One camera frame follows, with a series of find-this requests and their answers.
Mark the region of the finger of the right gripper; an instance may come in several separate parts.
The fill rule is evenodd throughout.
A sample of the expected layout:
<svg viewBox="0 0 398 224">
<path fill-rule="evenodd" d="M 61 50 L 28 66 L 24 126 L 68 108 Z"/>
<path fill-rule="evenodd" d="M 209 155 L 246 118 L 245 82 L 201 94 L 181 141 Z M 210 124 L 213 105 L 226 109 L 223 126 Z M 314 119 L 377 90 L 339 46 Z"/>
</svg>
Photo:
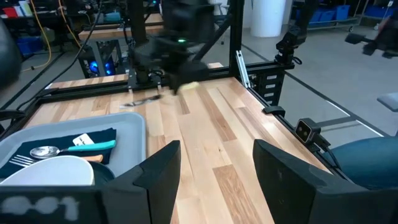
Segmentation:
<svg viewBox="0 0 398 224">
<path fill-rule="evenodd" d="M 184 81 L 181 79 L 171 79 L 170 80 L 170 89 L 174 95 L 178 94 L 178 90 L 184 84 Z"/>
</svg>

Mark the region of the white metal strip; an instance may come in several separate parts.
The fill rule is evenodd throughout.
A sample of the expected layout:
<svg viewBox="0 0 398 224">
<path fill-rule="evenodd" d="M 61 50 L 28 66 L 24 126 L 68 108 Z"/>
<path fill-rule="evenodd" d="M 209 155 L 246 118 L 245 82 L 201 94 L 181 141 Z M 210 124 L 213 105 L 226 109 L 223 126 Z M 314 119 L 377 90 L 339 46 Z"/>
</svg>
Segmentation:
<svg viewBox="0 0 398 224">
<path fill-rule="evenodd" d="M 245 88 L 250 88 L 251 87 L 251 82 L 249 80 L 249 75 L 248 75 L 247 70 L 246 70 L 246 64 L 244 62 L 242 51 L 240 51 L 240 50 L 236 51 L 236 61 L 237 61 L 238 68 L 239 68 L 239 74 L 240 74 L 240 77 L 241 77 L 241 83 L 243 84 L 243 86 Z"/>
</svg>

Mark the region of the orange-handled fork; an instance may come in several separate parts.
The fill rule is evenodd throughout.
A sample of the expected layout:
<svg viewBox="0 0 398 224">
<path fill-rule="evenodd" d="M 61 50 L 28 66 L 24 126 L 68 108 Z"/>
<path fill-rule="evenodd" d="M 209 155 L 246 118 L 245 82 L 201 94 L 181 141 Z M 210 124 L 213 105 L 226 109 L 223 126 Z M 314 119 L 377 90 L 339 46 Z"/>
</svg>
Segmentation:
<svg viewBox="0 0 398 224">
<path fill-rule="evenodd" d="M 85 159 L 87 161 L 92 161 L 92 162 L 101 162 L 103 160 L 103 155 L 82 157 L 82 159 Z M 16 155 L 9 160 L 9 163 L 17 165 L 17 166 L 21 166 L 21 167 L 28 167 L 36 162 L 39 162 L 39 161 L 40 160 L 34 160 L 34 159 L 31 159 L 26 156 Z"/>
</svg>

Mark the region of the wooden background table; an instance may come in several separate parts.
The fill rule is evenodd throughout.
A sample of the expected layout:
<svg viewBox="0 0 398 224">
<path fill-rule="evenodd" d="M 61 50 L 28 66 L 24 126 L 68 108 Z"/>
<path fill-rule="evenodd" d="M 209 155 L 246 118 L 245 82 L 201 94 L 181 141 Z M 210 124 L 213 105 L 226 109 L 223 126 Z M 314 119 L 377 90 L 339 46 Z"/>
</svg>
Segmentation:
<svg viewBox="0 0 398 224">
<path fill-rule="evenodd" d="M 159 33 L 163 29 L 163 20 L 160 14 L 151 14 L 145 21 L 146 36 Z M 98 25 L 91 33 L 90 40 L 103 41 L 124 37 L 122 25 Z"/>
</svg>

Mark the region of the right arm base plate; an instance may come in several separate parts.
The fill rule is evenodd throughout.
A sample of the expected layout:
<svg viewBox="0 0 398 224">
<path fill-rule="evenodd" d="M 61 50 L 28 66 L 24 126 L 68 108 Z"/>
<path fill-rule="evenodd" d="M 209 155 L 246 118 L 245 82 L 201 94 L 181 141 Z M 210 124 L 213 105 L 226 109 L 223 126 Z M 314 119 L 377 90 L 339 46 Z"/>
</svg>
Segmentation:
<svg viewBox="0 0 398 224">
<path fill-rule="evenodd" d="M 162 76 L 146 70 L 130 69 L 127 73 L 127 89 L 129 92 L 148 90 L 155 88 L 161 89 Z"/>
</svg>

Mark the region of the teal-handled spoon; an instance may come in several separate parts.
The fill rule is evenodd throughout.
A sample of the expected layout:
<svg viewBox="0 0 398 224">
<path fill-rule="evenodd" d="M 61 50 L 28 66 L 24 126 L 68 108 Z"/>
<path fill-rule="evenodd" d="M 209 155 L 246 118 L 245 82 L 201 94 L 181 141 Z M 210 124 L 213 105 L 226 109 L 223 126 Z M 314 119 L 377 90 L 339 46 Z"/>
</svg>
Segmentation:
<svg viewBox="0 0 398 224">
<path fill-rule="evenodd" d="M 30 150 L 30 155 L 37 159 L 47 159 L 55 157 L 61 152 L 85 152 L 85 151 L 102 151 L 111 149 L 116 145 L 116 141 L 107 141 L 96 144 L 86 144 L 79 146 L 71 146 L 65 149 L 59 149 L 55 146 L 40 146 Z"/>
</svg>

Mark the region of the grey seat pad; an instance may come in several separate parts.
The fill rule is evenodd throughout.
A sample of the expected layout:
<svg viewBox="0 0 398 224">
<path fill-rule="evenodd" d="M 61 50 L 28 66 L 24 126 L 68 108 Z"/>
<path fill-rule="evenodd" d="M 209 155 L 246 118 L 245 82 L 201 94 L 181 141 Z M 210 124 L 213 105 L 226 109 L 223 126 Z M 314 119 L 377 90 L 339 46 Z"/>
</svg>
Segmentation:
<svg viewBox="0 0 398 224">
<path fill-rule="evenodd" d="M 377 98 L 377 101 L 392 112 L 398 112 L 398 92 L 382 95 Z"/>
</svg>

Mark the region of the dark teal plate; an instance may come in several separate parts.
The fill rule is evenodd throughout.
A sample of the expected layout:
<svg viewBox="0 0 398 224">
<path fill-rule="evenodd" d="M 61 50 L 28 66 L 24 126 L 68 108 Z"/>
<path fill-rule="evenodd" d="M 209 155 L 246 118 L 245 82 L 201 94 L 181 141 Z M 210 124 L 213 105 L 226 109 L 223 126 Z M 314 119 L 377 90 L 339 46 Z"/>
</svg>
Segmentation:
<svg viewBox="0 0 398 224">
<path fill-rule="evenodd" d="M 93 173 L 95 186 L 102 186 L 115 179 L 111 169 L 99 162 L 89 161 Z"/>
</svg>

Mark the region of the blue storage bin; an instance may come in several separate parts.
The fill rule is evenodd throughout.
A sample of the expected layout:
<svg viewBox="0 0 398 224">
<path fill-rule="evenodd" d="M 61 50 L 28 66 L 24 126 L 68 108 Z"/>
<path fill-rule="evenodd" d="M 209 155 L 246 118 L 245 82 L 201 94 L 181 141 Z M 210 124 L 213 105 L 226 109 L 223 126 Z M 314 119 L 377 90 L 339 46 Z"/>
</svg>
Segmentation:
<svg viewBox="0 0 398 224">
<path fill-rule="evenodd" d="M 334 10 L 326 10 L 326 9 L 317 9 L 312 18 L 310 19 L 309 24 L 315 24 L 318 22 L 328 22 L 331 21 L 335 16 Z"/>
<path fill-rule="evenodd" d="M 350 5 L 338 5 L 335 7 L 335 20 L 343 21 L 348 18 Z"/>
</svg>

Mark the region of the black aluminium table frame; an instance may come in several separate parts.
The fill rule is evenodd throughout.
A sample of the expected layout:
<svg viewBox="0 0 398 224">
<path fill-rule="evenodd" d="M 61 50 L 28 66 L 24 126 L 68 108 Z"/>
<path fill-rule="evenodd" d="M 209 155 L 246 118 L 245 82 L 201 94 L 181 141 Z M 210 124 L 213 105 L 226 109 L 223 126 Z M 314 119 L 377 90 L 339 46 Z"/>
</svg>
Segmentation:
<svg viewBox="0 0 398 224">
<path fill-rule="evenodd" d="M 221 68 L 211 68 L 210 76 L 207 78 L 201 78 L 199 81 L 210 81 L 221 78 L 234 77 L 237 81 L 241 81 L 239 74 L 239 68 L 236 61 L 236 51 L 241 50 L 242 47 L 242 25 L 243 25 L 243 5 L 244 0 L 233 0 L 231 3 L 233 9 L 231 14 L 226 18 L 225 24 L 232 26 L 231 28 L 231 39 L 229 45 L 229 66 Z M 290 70 L 294 68 L 293 61 L 288 65 L 281 65 L 279 63 L 268 61 L 263 63 L 252 63 L 246 65 L 246 70 L 248 75 L 252 74 L 256 70 Z M 250 92 L 260 104 L 265 107 L 270 106 L 260 95 L 255 92 L 255 90 L 250 88 L 245 88 Z M 10 126 L 0 132 L 0 141 L 7 138 L 8 136 L 20 131 L 22 127 L 27 124 L 28 120 L 33 116 L 33 114 L 38 110 L 39 106 L 44 103 L 52 103 L 66 100 L 77 100 L 82 98 L 110 95 L 112 93 L 122 93 L 128 91 L 127 89 L 127 79 L 121 81 L 107 82 L 107 83 L 97 83 L 85 86 L 75 86 L 67 87 L 63 89 L 59 88 L 49 88 L 41 90 L 33 99 L 28 101 L 28 107 L 22 111 L 19 110 L 4 110 L 0 112 L 0 118 L 11 119 L 12 122 Z M 293 127 L 284 117 L 274 116 L 272 114 L 267 114 L 268 117 L 273 117 L 283 124 L 286 129 L 288 129 L 296 139 L 298 137 L 295 135 L 295 127 Z M 324 152 L 330 152 L 328 147 L 320 147 L 317 144 L 305 145 L 300 142 L 301 145 L 307 148 L 327 169 L 329 169 L 332 174 L 338 175 L 341 178 L 348 180 L 349 178 L 340 170 L 340 165 L 336 161 L 335 156 L 331 155 L 334 165 L 330 164 L 324 157 Z"/>
</svg>

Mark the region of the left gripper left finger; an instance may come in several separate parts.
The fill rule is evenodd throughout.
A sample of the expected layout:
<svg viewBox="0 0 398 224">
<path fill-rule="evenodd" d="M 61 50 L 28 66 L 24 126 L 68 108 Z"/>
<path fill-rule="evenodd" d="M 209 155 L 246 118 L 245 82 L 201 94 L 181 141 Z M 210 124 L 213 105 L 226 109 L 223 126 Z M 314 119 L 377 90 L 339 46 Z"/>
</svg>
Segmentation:
<svg viewBox="0 0 398 224">
<path fill-rule="evenodd" d="M 174 140 L 102 189 L 109 224 L 170 224 L 180 182 Z"/>
</svg>

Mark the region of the black chair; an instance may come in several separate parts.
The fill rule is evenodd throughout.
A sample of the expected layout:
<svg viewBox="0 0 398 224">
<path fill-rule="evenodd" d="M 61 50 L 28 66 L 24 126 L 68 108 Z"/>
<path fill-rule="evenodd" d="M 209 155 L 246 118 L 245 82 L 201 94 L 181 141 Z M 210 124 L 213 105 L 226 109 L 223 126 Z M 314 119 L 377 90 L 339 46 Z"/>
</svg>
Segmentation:
<svg viewBox="0 0 398 224">
<path fill-rule="evenodd" d="M 22 58 L 19 48 L 0 18 L 0 91 L 19 78 L 21 67 Z"/>
</svg>

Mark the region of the yellow-handled knife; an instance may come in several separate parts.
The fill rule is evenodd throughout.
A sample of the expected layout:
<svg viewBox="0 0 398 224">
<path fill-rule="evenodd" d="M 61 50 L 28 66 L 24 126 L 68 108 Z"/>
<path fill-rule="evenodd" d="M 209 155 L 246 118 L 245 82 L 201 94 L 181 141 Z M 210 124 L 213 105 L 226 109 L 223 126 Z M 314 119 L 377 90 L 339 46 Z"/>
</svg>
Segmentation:
<svg viewBox="0 0 398 224">
<path fill-rule="evenodd" d="M 173 91 L 170 93 L 170 95 L 176 96 L 176 95 L 181 95 L 182 91 L 185 90 L 191 90 L 194 88 L 199 87 L 200 84 L 198 82 L 191 82 L 191 83 L 187 83 L 187 84 L 183 84 L 179 89 L 178 92 L 174 93 Z M 137 107 L 137 106 L 141 106 L 144 104 L 148 104 L 148 103 L 152 103 L 153 101 L 157 101 L 160 100 L 161 98 L 163 98 L 164 96 L 168 96 L 168 94 L 157 94 L 155 96 L 149 96 L 149 97 L 145 97 L 141 100 L 135 100 L 132 102 L 128 102 L 128 103 L 124 103 L 121 104 L 119 106 L 120 109 L 127 109 L 127 108 L 132 108 L 132 107 Z"/>
</svg>

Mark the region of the white building column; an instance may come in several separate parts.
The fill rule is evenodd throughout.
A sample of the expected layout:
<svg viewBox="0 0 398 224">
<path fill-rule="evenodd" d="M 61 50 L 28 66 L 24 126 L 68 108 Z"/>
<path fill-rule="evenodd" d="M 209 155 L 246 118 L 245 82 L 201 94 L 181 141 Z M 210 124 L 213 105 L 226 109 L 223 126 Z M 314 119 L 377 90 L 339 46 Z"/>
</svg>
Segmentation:
<svg viewBox="0 0 398 224">
<path fill-rule="evenodd" d="M 251 0 L 251 35 L 254 37 L 280 36 L 286 0 Z"/>
</svg>

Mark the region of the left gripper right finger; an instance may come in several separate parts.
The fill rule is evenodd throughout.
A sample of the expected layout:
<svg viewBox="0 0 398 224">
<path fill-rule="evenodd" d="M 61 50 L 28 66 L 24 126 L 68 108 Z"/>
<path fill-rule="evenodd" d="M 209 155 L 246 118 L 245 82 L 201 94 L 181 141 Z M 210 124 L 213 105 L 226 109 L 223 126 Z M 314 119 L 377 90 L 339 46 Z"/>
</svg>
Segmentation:
<svg viewBox="0 0 398 224">
<path fill-rule="evenodd" d="M 320 193 L 333 174 L 260 139 L 252 158 L 275 224 L 336 224 L 336 212 Z"/>
</svg>

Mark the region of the teal chair seat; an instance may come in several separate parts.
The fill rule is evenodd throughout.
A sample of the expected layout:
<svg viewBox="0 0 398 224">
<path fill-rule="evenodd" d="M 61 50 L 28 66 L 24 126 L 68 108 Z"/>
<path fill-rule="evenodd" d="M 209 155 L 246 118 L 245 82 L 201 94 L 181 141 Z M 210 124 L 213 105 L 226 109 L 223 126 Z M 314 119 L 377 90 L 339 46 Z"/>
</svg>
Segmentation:
<svg viewBox="0 0 398 224">
<path fill-rule="evenodd" d="M 353 183 L 367 189 L 398 188 L 398 137 L 367 138 L 324 152 L 332 165 L 335 156 L 340 170 Z"/>
</svg>

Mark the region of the white bowl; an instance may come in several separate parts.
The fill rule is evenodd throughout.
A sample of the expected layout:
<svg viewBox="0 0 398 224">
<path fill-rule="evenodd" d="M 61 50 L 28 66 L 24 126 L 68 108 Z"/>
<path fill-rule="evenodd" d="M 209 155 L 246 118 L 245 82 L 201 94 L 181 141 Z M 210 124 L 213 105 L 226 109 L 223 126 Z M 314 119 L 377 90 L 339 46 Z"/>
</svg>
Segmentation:
<svg viewBox="0 0 398 224">
<path fill-rule="evenodd" d="M 1 186 L 94 185 L 91 164 L 77 156 L 58 156 L 29 165 L 0 182 Z"/>
</svg>

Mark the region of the black box with silver labels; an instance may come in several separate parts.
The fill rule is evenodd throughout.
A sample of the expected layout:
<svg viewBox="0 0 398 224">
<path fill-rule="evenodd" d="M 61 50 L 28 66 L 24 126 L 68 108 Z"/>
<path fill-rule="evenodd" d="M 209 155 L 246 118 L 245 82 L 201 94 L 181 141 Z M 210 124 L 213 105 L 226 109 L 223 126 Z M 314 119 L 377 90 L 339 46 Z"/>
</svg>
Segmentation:
<svg viewBox="0 0 398 224">
<path fill-rule="evenodd" d="M 278 106 L 282 85 L 284 82 L 284 70 L 256 70 L 250 74 L 252 88 L 260 95 L 269 105 Z"/>
</svg>

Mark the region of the grey plastic tray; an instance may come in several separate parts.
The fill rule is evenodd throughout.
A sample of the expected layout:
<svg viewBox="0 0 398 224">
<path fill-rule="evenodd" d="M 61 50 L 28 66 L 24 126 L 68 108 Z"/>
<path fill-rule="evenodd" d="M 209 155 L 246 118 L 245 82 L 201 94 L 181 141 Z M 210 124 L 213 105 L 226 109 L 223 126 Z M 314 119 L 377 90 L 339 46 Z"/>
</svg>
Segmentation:
<svg viewBox="0 0 398 224">
<path fill-rule="evenodd" d="M 0 141 L 0 166 L 10 158 L 18 144 L 39 139 L 59 138 L 80 133 L 90 133 L 113 128 L 116 145 L 101 151 L 102 163 L 115 177 L 132 169 L 146 159 L 146 122 L 138 113 L 117 113 L 91 118 L 82 118 L 60 123 L 43 124 L 18 131 Z M 58 156 L 97 156 L 91 152 L 61 152 Z"/>
</svg>

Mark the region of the black edge clip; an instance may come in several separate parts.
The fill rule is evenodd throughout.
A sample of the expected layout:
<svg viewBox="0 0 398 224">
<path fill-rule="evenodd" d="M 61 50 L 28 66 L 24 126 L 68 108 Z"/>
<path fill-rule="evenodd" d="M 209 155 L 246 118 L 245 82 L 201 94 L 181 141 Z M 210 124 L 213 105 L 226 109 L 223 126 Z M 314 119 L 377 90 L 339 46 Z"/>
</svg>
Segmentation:
<svg viewBox="0 0 398 224">
<path fill-rule="evenodd" d="M 264 114 L 272 114 L 274 116 L 285 116 L 285 109 L 281 106 L 268 106 L 262 109 Z"/>
</svg>

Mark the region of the navy cloth napkin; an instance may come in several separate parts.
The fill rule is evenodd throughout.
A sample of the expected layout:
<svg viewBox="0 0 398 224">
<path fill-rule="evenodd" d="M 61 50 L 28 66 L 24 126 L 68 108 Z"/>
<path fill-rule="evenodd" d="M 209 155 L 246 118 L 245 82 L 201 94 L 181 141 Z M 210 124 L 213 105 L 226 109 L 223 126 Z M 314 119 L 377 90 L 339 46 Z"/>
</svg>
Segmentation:
<svg viewBox="0 0 398 224">
<path fill-rule="evenodd" d="M 22 169 L 21 166 L 9 162 L 9 160 L 16 155 L 21 155 L 34 159 L 30 156 L 30 150 L 35 147 L 56 146 L 59 149 L 65 149 L 71 146 L 86 144 L 87 141 L 90 141 L 93 144 L 107 141 L 115 141 L 116 133 L 117 131 L 115 129 L 109 128 L 102 131 L 80 133 L 59 138 L 39 139 L 35 141 L 19 143 L 18 148 L 13 150 L 10 158 L 6 161 L 6 163 L 3 166 L 0 166 L 0 179 L 7 178 L 13 173 Z"/>
</svg>

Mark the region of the computer with blue lights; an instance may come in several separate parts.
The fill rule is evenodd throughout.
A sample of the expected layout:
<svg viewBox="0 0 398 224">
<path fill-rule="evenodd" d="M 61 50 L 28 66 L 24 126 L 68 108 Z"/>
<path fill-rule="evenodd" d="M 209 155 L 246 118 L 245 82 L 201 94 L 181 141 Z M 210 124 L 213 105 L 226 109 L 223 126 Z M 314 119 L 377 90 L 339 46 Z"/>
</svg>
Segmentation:
<svg viewBox="0 0 398 224">
<path fill-rule="evenodd" d="M 85 78 L 125 73 L 124 59 L 118 40 L 89 40 L 78 62 Z"/>
</svg>

